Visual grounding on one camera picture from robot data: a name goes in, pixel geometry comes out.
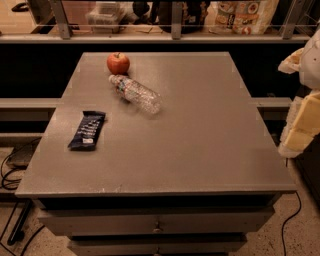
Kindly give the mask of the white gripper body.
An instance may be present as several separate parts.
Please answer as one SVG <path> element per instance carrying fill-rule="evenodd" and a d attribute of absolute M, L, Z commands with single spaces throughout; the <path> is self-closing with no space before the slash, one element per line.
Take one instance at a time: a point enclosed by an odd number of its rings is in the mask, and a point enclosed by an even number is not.
<path fill-rule="evenodd" d="M 286 59 L 284 59 L 278 66 L 280 72 L 286 74 L 293 74 L 299 72 L 301 69 L 300 60 L 303 53 L 303 48 L 294 51 Z"/>

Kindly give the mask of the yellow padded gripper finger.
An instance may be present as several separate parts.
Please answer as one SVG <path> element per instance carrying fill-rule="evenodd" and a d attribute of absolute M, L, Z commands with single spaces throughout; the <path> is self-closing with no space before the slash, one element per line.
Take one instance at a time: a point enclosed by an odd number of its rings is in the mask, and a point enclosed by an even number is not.
<path fill-rule="evenodd" d="M 289 149 L 285 145 L 285 140 L 287 139 L 289 135 L 289 131 L 292 128 L 293 122 L 295 121 L 295 118 L 299 112 L 299 109 L 302 104 L 302 98 L 299 96 L 296 96 L 293 101 L 290 104 L 288 114 L 286 117 L 286 125 L 284 126 L 281 136 L 280 136 L 280 144 L 278 146 L 278 152 L 279 154 L 284 158 L 295 158 L 299 155 L 298 151 L 294 151 L 292 149 Z"/>
<path fill-rule="evenodd" d="M 320 92 L 313 91 L 301 103 L 284 145 L 302 152 L 320 133 Z"/>

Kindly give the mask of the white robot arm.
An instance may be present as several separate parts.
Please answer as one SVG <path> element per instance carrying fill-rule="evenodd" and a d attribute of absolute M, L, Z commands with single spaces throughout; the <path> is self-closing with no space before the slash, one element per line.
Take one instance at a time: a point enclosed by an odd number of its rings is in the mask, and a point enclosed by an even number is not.
<path fill-rule="evenodd" d="M 320 134 L 320 31 L 283 60 L 278 70 L 298 72 L 300 83 L 311 90 L 307 96 L 296 96 L 292 101 L 280 137 L 279 154 L 295 158 Z"/>

